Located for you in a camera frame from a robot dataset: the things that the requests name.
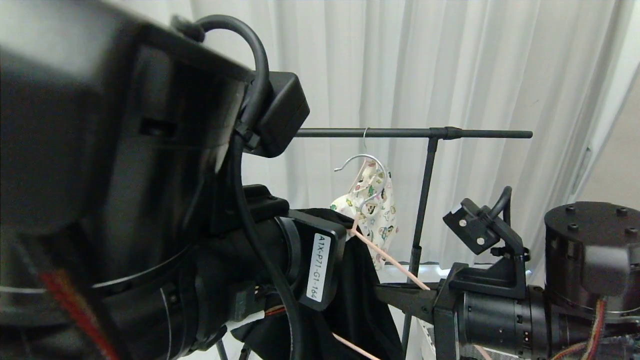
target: metal hook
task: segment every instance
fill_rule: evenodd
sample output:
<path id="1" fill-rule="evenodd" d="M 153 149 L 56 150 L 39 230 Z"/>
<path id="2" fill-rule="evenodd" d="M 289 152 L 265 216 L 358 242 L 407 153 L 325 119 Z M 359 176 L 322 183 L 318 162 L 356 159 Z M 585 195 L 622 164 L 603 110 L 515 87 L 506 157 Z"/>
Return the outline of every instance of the metal hook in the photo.
<path id="1" fill-rule="evenodd" d="M 364 152 L 369 152 L 369 150 L 367 150 L 367 130 L 369 130 L 368 126 L 367 128 L 364 129 L 364 133 L 362 134 L 362 143 L 364 143 Z"/>
<path id="2" fill-rule="evenodd" d="M 386 185 L 387 185 L 387 179 L 388 179 L 387 169 L 385 168 L 385 166 L 384 166 L 384 165 L 382 165 L 382 163 L 380 162 L 380 160 L 376 159 L 374 156 L 371 156 L 371 155 L 369 155 L 369 154 L 358 154 L 358 155 L 354 155 L 354 156 L 352 156 L 352 157 L 348 158 L 348 159 L 347 159 L 347 161 L 345 161 L 345 162 L 344 162 L 344 164 L 343 164 L 341 167 L 339 167 L 339 168 L 335 168 L 333 171 L 334 171 L 334 172 L 336 172 L 336 171 L 340 171 L 340 170 L 342 170 L 345 166 L 347 166 L 347 164 L 348 164 L 351 160 L 356 159 L 356 158 L 370 158 L 370 159 L 372 159 L 373 161 L 375 161 L 375 162 L 378 164 L 378 166 L 382 169 L 382 171 L 383 171 L 383 172 L 384 172 L 384 174 L 385 174 L 385 177 L 384 177 L 384 178 L 383 178 L 383 180 L 382 180 L 382 190 L 384 190 L 384 189 L 385 189 L 385 187 L 386 187 Z M 368 198 L 364 199 L 364 201 L 360 204 L 360 207 L 358 208 L 358 213 L 361 213 L 361 212 L 362 212 L 362 207 L 364 206 L 364 204 L 366 204 L 366 203 L 367 203 L 367 201 L 369 201 L 369 200 L 371 200 L 371 199 L 375 198 L 375 197 L 376 197 L 376 196 L 378 196 L 379 194 L 380 194 L 380 193 L 377 193 L 377 194 L 374 194 L 374 195 L 372 195 L 372 196 L 370 196 L 370 197 L 368 197 Z"/>

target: curtain fold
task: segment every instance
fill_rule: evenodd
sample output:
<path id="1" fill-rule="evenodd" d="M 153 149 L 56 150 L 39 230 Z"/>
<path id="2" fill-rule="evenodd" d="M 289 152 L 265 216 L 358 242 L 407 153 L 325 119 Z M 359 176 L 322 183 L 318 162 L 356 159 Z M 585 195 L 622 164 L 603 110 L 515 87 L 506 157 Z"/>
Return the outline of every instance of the curtain fold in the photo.
<path id="1" fill-rule="evenodd" d="M 247 22 L 271 69 L 299 75 L 311 108 L 305 127 L 533 130 L 531 140 L 439 143 L 421 245 L 422 261 L 443 268 L 495 261 L 475 257 L 442 216 L 465 197 L 493 205 L 506 185 L 514 189 L 513 227 L 541 259 L 543 216 L 569 198 L 585 129 L 596 121 L 585 109 L 606 95 L 597 80 L 609 70 L 604 60 L 616 55 L 608 41 L 626 36 L 620 29 L 629 21 L 616 16 L 613 0 L 121 3 L 165 24 L 173 13 Z M 205 44 L 253 67 L 235 34 L 212 32 Z M 400 232 L 390 253 L 407 261 L 427 140 L 366 139 L 366 147 L 393 173 Z M 295 208 L 328 207 L 360 163 L 332 169 L 364 151 L 362 139 L 295 139 L 277 159 L 247 156 L 244 181 L 269 186 Z"/>

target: cartoon print fabric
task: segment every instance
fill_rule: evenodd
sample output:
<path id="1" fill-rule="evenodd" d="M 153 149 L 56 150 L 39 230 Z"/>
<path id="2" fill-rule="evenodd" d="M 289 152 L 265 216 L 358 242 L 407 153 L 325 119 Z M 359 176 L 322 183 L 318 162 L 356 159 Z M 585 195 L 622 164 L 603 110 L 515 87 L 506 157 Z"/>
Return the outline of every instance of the cartoon print fabric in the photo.
<path id="1" fill-rule="evenodd" d="M 356 211 L 362 202 L 377 194 L 362 207 L 358 226 L 367 239 L 385 252 L 388 252 L 389 245 L 398 231 L 391 173 L 389 172 L 387 176 L 385 188 L 382 188 L 385 177 L 383 170 L 375 161 L 367 160 L 365 167 L 358 174 L 356 186 L 349 193 L 335 199 L 330 206 L 332 210 L 355 218 Z M 369 253 L 376 270 L 382 269 L 385 260 L 371 249 Z"/>

